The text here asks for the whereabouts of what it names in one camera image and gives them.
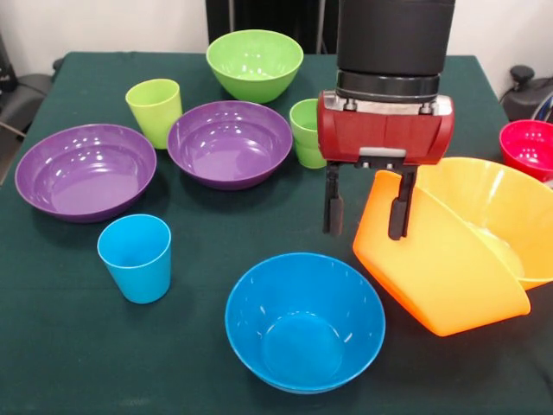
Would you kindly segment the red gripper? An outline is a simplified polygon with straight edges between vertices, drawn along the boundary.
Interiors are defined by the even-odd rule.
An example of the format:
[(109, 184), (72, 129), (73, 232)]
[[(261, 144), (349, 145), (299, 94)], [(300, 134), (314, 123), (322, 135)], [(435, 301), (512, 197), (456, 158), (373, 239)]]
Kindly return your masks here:
[[(346, 99), (324, 91), (317, 102), (317, 131), (326, 168), (323, 232), (342, 232), (343, 200), (339, 192), (341, 163), (363, 158), (390, 158), (402, 165), (438, 163), (454, 130), (454, 103), (438, 95), (426, 103), (385, 103)], [(388, 236), (407, 236), (417, 166), (405, 167), (392, 201)]]

